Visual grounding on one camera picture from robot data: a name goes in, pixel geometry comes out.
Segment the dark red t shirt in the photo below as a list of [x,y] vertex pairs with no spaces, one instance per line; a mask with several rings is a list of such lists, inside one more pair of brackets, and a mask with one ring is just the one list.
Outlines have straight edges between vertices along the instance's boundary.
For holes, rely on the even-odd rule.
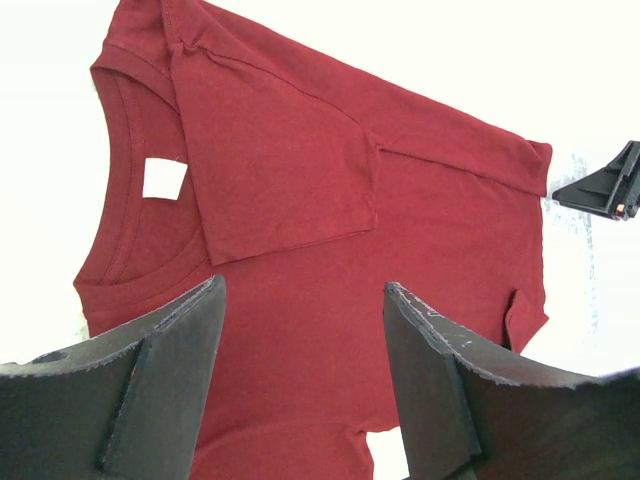
[[366,436],[398,423],[387,282],[514,351],[546,322],[548,144],[204,1],[120,2],[91,75],[90,333],[226,281],[192,478],[372,477]]

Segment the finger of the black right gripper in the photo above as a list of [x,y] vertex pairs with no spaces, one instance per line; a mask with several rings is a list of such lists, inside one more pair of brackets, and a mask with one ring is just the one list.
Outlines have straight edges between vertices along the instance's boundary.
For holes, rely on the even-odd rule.
[[605,167],[552,193],[561,206],[611,220],[639,211],[639,142],[629,141]]

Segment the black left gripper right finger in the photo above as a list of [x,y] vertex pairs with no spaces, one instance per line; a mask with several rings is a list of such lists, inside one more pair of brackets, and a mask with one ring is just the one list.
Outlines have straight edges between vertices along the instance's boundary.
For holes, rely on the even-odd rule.
[[384,330],[413,479],[635,479],[639,372],[541,364],[384,289]]

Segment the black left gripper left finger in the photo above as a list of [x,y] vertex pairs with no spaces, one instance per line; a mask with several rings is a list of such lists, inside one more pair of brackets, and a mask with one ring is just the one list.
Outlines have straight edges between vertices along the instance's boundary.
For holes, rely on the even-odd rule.
[[79,344],[1,368],[5,479],[185,479],[220,336],[212,277]]

